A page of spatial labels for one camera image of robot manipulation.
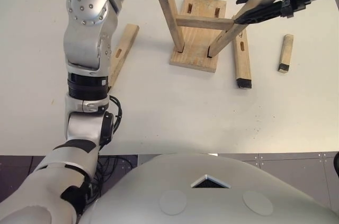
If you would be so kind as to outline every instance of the wire bundle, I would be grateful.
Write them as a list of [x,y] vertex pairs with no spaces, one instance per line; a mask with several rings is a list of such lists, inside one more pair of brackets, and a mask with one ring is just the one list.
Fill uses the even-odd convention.
[[99,156],[95,176],[92,182],[92,197],[88,200],[87,205],[92,204],[102,195],[102,188],[105,182],[107,182],[113,175],[119,159],[127,162],[131,169],[133,169],[132,163],[121,156]]
[[[119,100],[110,95],[110,101],[112,101],[118,108],[118,114],[115,116],[116,121],[113,125],[113,134],[117,131],[121,119],[122,119],[122,108]],[[121,156],[99,156],[98,157],[98,162],[96,166],[96,172],[94,175],[94,179],[92,182],[92,196],[87,200],[87,205],[92,204],[95,200],[97,200],[99,197],[101,197],[102,194],[102,188],[105,182],[107,182],[111,176],[113,175],[119,159],[124,160],[127,162],[130,166],[131,169],[133,169],[132,163],[121,157]]]

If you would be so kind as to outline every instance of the white tabletop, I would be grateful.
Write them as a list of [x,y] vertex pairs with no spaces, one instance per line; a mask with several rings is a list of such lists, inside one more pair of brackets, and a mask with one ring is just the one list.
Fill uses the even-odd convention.
[[[240,5],[226,1],[231,18]],[[125,0],[112,44],[126,23],[140,31],[111,91],[123,119],[102,154],[339,150],[338,18],[334,0],[321,0],[292,19],[250,25],[253,88],[243,90],[231,45],[214,74],[171,66],[158,1]],[[0,0],[0,155],[45,155],[64,142],[67,23],[65,0]],[[295,42],[290,71],[281,74],[287,33]]]

